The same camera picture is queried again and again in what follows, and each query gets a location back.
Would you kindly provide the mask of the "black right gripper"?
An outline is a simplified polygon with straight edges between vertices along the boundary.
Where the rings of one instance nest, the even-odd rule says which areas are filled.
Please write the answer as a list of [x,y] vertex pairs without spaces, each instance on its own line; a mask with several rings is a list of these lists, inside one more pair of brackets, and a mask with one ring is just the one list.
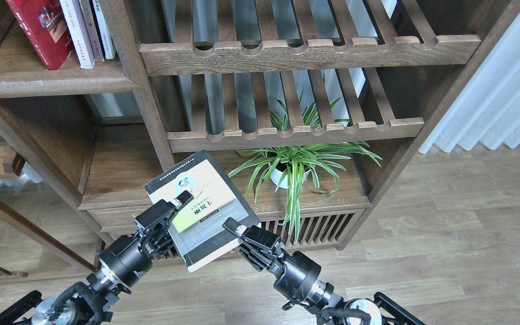
[[276,277],[274,288],[294,304],[318,304],[323,298],[323,282],[318,279],[321,267],[295,251],[281,248],[281,238],[258,226],[247,227],[229,217],[223,228],[239,239],[240,254],[256,271],[267,270]]

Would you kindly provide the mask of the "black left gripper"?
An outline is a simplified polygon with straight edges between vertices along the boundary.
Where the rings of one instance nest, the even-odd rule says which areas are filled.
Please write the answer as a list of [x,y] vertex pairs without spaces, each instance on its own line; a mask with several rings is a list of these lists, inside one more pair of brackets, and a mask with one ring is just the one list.
[[173,203],[164,200],[135,218],[138,231],[132,237],[122,235],[100,253],[101,269],[96,273],[96,289],[130,289],[159,259],[173,247],[168,230],[172,219],[194,196],[182,191]]

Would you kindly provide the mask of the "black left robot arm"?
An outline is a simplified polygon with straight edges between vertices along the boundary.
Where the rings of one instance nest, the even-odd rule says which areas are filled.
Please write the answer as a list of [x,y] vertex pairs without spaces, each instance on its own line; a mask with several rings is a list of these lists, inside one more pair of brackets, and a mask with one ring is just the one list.
[[0,313],[0,325],[99,325],[111,320],[109,308],[172,248],[173,218],[193,200],[189,191],[160,200],[135,218],[138,231],[122,235],[99,253],[101,268],[87,282],[76,282],[58,296],[42,298],[34,290]]

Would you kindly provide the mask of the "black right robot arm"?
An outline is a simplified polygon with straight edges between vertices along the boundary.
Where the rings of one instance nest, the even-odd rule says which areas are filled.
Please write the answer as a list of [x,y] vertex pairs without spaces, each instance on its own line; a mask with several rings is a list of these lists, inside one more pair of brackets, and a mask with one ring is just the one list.
[[334,286],[319,279],[320,265],[295,251],[281,248],[281,238],[258,226],[247,227],[228,218],[223,228],[238,238],[240,254],[256,269],[276,277],[274,288],[287,298],[283,310],[301,305],[316,316],[319,325],[420,325],[421,321],[377,292],[373,300],[346,301]]

